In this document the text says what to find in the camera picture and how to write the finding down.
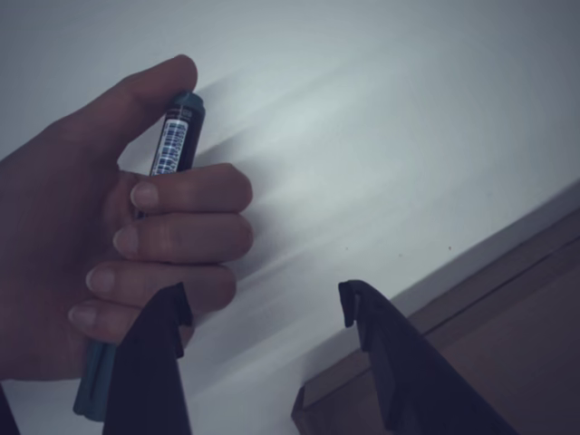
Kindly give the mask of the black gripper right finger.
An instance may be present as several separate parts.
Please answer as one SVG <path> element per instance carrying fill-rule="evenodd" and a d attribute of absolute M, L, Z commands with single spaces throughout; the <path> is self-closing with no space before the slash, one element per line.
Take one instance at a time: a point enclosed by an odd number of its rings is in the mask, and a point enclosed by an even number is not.
<path fill-rule="evenodd" d="M 516 431 L 378 290 L 338 285 L 344 322 L 368 354 L 383 426 L 394 434 Z"/>

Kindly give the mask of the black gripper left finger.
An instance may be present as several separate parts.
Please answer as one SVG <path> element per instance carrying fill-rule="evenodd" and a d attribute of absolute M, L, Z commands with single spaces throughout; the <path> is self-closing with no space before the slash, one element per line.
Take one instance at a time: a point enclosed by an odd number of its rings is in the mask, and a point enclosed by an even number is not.
<path fill-rule="evenodd" d="M 159 290 L 117 348 L 104 434 L 190 434 L 178 359 L 193 314 L 182 283 Z"/>

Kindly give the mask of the person's left hand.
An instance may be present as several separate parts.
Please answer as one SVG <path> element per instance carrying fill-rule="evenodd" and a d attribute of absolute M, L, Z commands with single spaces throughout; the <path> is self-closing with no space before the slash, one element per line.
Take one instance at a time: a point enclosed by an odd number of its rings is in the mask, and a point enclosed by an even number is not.
<path fill-rule="evenodd" d="M 118 165 L 197 78 L 185 55 L 135 73 L 2 161 L 3 379 L 79 377 L 88 342 L 122 341 L 166 286 L 196 314 L 234 298 L 249 179 L 229 163 L 153 178 Z"/>

